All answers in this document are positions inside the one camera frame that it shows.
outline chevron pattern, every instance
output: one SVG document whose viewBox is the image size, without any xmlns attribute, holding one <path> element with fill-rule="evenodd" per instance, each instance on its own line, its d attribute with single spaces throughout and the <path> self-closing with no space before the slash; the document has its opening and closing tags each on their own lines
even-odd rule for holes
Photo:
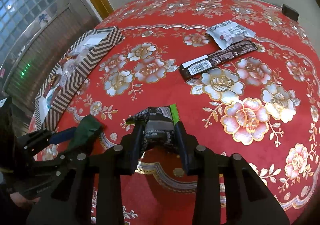
<svg viewBox="0 0 320 225">
<path fill-rule="evenodd" d="M 108 27 L 101 29 L 93 29 L 84 33 L 71 47 L 72 51 L 75 49 L 88 35 L 93 35 L 97 33 L 109 32 L 105 39 L 91 49 L 87 57 L 77 66 L 74 72 L 71 74 L 70 78 L 62 87 L 60 92 L 57 94 L 55 100 L 53 101 L 51 108 L 44 120 L 44 123 L 40 121 L 40 110 L 38 99 L 42 96 L 45 87 L 49 83 L 49 78 L 60 68 L 60 64 L 57 63 L 54 69 L 51 71 L 45 82 L 43 83 L 37 97 L 35 99 L 35 116 L 36 116 L 36 127 L 37 129 L 46 128 L 48 130 L 54 131 L 61 115 L 68 107 L 69 102 L 78 91 L 82 83 L 85 81 L 87 76 L 95 68 L 95 66 L 100 62 L 100 60 L 123 38 L 121 31 L 117 27 Z"/>
</svg>

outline black snack package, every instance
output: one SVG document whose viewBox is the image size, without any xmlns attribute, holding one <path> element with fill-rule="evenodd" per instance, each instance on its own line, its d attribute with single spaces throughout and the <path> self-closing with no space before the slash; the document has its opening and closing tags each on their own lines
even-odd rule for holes
<svg viewBox="0 0 320 225">
<path fill-rule="evenodd" d="M 180 66 L 179 71 L 183 79 L 188 80 L 196 74 L 203 73 L 221 63 L 254 50 L 257 50 L 257 46 L 253 42 L 250 40 L 242 40 L 230 45 L 224 50 L 218 50 L 211 54 L 185 62 Z"/>
<path fill-rule="evenodd" d="M 163 146 L 169 152 L 178 153 L 178 146 L 174 138 L 171 107 L 172 105 L 148 107 L 126 120 L 126 123 L 142 121 L 146 124 L 142 146 L 143 152 L 155 146 Z"/>
</svg>

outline screw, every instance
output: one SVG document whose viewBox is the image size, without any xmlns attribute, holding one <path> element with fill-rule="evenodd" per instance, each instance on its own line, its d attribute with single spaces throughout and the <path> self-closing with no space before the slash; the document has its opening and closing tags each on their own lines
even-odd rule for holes
<svg viewBox="0 0 320 225">
<path fill-rule="evenodd" d="M 232 157 L 235 159 L 235 160 L 241 160 L 242 156 L 238 153 L 235 153 L 232 155 Z"/>
<path fill-rule="evenodd" d="M 85 153 L 80 153 L 80 154 L 77 156 L 77 159 L 78 159 L 78 160 L 84 160 L 85 158 L 86 158 Z"/>
<path fill-rule="evenodd" d="M 205 146 L 203 146 L 203 145 L 197 145 L 196 149 L 197 149 L 198 151 L 205 151 Z"/>
<path fill-rule="evenodd" d="M 122 146 L 122 145 L 115 145 L 115 146 L 113 147 L 113 150 L 114 150 L 114 151 L 121 151 L 121 150 L 123 150 L 123 146 Z"/>
</svg>

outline red tablecloth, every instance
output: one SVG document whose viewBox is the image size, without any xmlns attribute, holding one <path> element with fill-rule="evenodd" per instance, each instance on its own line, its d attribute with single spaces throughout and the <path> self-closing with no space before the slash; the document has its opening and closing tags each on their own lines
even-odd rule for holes
<svg viewBox="0 0 320 225">
<path fill-rule="evenodd" d="M 178 66 L 218 50 L 204 33 L 225 20 L 255 31 L 252 41 L 259 50 L 185 83 Z M 106 125 L 94 149 L 102 153 L 132 131 L 125 124 L 129 116 L 176 103 L 187 132 L 216 153 L 240 153 L 293 222 L 315 191 L 319 173 L 319 61 L 299 25 L 256 0 L 140 0 L 97 28 L 113 25 L 125 39 L 89 75 L 57 130 L 94 115 Z M 64 149 L 51 146 L 38 158 L 50 159 Z M 191 224 L 196 178 L 184 175 L 179 156 L 154 149 L 136 172 L 122 177 L 126 224 Z M 220 189 L 224 222 L 223 181 Z"/>
</svg>

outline snack package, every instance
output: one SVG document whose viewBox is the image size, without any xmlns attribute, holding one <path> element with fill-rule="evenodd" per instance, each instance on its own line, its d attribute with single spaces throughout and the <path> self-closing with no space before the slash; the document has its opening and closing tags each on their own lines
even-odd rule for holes
<svg viewBox="0 0 320 225">
<path fill-rule="evenodd" d="M 244 40 L 246 37 L 253 38 L 256 34 L 231 20 L 210 27 L 206 33 L 213 37 L 221 49 L 226 49 L 231 44 Z"/>
<path fill-rule="evenodd" d="M 218 50 L 208 55 L 198 57 L 181 64 L 180 74 L 184 80 L 188 80 L 198 73 L 203 73 L 217 65 L 229 61 L 235 57 L 257 50 L 257 46 L 250 40 L 243 40 L 232 44 L 225 50 Z"/>
<path fill-rule="evenodd" d="M 163 146 L 169 152 L 178 153 L 178 146 L 174 138 L 174 125 L 179 121 L 179 115 L 175 104 L 165 107 L 148 107 L 128 118 L 126 123 L 139 121 L 146 125 L 143 152 L 154 146 Z"/>
</svg>

